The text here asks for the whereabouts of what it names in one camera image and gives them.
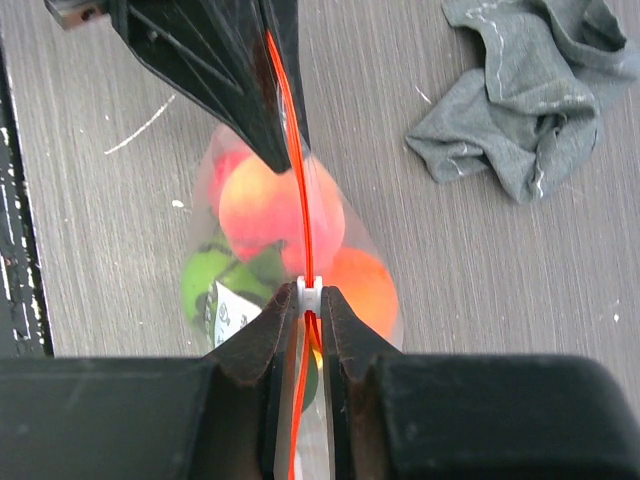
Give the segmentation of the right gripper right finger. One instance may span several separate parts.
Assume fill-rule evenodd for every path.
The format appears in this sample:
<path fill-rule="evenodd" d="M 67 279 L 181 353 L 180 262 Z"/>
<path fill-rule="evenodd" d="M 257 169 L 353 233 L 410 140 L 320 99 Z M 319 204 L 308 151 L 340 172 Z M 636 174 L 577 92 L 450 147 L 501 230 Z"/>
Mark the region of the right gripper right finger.
<path fill-rule="evenodd" d="M 635 479 L 639 423 L 584 356 L 409 354 L 321 297 L 334 479 Z"/>

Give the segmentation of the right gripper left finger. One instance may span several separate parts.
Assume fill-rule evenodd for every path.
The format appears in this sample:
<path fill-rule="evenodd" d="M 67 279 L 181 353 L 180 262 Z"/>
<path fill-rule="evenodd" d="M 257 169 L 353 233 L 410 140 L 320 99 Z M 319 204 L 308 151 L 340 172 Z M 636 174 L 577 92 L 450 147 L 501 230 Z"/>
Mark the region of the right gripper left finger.
<path fill-rule="evenodd" d="M 201 357 L 5 358 L 5 479 L 289 479 L 294 283 Z"/>

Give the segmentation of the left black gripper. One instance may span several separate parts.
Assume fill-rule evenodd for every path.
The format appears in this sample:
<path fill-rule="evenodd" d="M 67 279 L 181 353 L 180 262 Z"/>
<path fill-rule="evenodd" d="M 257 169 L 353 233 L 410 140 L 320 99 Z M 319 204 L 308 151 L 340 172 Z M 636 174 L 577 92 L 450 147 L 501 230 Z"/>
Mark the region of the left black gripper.
<path fill-rule="evenodd" d="M 290 166 L 268 42 L 293 51 L 290 1 L 45 0 L 63 30 L 108 13 L 139 62 L 226 124 L 276 173 Z"/>

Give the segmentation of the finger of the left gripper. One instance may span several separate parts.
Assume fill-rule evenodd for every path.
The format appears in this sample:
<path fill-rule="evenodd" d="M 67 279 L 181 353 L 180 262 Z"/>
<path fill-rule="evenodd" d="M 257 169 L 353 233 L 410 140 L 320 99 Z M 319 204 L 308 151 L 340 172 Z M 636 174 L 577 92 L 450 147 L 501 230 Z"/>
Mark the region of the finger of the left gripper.
<path fill-rule="evenodd" d="M 261 9 L 286 70 L 297 123 L 305 150 L 311 147 L 299 58 L 299 8 L 297 0 L 264 0 Z"/>

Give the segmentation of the red apple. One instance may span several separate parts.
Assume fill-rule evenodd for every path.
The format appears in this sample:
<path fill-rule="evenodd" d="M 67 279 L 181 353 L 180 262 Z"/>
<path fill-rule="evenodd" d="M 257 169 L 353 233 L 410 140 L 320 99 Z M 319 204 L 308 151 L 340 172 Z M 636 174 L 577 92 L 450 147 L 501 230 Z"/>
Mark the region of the red apple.
<path fill-rule="evenodd" d="M 228 150 L 214 159 L 213 170 L 207 188 L 210 207 L 218 215 L 220 196 L 226 181 L 235 169 L 252 155 L 250 149 Z"/>

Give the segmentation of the orange fruit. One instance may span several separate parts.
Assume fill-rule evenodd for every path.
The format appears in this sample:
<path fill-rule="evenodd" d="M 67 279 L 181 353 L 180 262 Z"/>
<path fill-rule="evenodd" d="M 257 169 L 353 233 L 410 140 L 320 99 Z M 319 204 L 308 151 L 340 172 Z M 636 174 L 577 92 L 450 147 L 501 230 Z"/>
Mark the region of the orange fruit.
<path fill-rule="evenodd" d="M 392 277 L 381 260 L 366 251 L 342 247 L 322 278 L 325 286 L 341 291 L 360 320 L 392 340 L 399 302 Z"/>

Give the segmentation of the peach fruit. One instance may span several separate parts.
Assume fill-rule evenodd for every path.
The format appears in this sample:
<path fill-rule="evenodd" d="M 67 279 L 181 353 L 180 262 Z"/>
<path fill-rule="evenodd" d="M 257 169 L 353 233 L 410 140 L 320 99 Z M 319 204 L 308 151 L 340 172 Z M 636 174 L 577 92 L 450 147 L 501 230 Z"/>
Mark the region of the peach fruit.
<path fill-rule="evenodd" d="M 344 239 L 343 202 L 338 185 L 317 158 L 305 161 L 305 176 L 314 269 L 321 272 L 331 266 Z M 305 272 L 303 218 L 294 171 L 276 174 L 252 154 L 226 181 L 218 218 L 239 259 L 248 261 L 279 243 L 287 272 Z"/>

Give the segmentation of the clear zip top bag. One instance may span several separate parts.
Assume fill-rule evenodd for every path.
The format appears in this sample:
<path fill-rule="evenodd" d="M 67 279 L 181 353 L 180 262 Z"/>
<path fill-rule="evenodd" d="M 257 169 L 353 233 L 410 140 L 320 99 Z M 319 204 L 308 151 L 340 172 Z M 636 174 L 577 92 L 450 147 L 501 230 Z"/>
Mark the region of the clear zip top bag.
<path fill-rule="evenodd" d="M 206 377 L 193 479 L 387 479 L 395 284 L 308 149 L 276 35 L 259 40 L 281 165 L 217 128 L 194 189 L 181 300 Z"/>

